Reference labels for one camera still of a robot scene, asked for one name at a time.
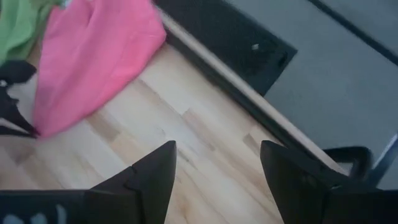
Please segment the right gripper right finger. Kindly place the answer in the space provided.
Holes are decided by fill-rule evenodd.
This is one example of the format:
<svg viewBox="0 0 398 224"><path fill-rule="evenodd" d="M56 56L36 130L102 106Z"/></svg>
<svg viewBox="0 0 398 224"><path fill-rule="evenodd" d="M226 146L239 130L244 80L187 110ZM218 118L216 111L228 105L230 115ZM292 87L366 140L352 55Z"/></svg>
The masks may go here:
<svg viewBox="0 0 398 224"><path fill-rule="evenodd" d="M272 141L261 142L260 158L284 224L339 224L331 204L339 173Z"/></svg>

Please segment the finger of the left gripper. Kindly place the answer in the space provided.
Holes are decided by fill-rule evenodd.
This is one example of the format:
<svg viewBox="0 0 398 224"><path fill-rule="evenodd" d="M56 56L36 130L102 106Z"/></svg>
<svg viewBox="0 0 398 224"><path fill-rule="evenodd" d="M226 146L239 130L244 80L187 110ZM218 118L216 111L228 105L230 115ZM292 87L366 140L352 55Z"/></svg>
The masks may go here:
<svg viewBox="0 0 398 224"><path fill-rule="evenodd" d="M18 136L37 138L38 131L20 114L17 104L19 100L10 97L6 90L0 90L0 119L4 119L19 129L0 125L0 136Z"/></svg>
<svg viewBox="0 0 398 224"><path fill-rule="evenodd" d="M0 83L7 86L28 82L37 69L25 60L7 60L0 66Z"/></svg>

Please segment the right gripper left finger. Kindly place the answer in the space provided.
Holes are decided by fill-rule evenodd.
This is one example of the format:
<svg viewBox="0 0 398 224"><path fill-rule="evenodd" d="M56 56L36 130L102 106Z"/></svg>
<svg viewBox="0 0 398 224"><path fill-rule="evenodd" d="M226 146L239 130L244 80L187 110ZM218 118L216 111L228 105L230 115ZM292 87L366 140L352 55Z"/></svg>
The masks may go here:
<svg viewBox="0 0 398 224"><path fill-rule="evenodd" d="M87 224L164 224L175 181L177 148L167 141L85 193Z"/></svg>

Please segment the green microfiber towel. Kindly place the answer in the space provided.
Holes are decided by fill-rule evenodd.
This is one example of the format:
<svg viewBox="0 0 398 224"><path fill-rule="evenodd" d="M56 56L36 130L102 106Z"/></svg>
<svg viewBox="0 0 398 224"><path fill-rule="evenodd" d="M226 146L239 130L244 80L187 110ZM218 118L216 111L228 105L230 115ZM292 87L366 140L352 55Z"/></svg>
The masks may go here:
<svg viewBox="0 0 398 224"><path fill-rule="evenodd" d="M65 0L0 0L0 65L25 60L43 33L53 8Z"/></svg>

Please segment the pink microfiber towel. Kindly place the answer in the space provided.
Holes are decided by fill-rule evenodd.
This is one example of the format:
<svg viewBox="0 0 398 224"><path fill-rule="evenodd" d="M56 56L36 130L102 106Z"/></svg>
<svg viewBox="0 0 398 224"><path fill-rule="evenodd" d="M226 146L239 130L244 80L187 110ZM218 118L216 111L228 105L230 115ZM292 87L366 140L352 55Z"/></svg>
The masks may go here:
<svg viewBox="0 0 398 224"><path fill-rule="evenodd" d="M52 9L33 110L42 137L100 109L137 78L165 42L151 0L71 0Z"/></svg>

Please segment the black aluminium table frame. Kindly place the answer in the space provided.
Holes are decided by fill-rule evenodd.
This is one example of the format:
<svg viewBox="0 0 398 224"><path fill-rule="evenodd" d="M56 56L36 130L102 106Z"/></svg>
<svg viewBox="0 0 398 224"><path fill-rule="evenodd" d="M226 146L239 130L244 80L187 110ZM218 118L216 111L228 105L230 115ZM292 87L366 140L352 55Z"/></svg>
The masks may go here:
<svg viewBox="0 0 398 224"><path fill-rule="evenodd" d="M224 91L233 101L240 105L284 146L307 152L313 158L322 161L326 166L338 170L337 163L309 140L287 118L281 115L263 97L258 95L247 83L229 69L217 56L211 53L189 33L167 31L167 42L177 49L190 63L214 85Z"/></svg>

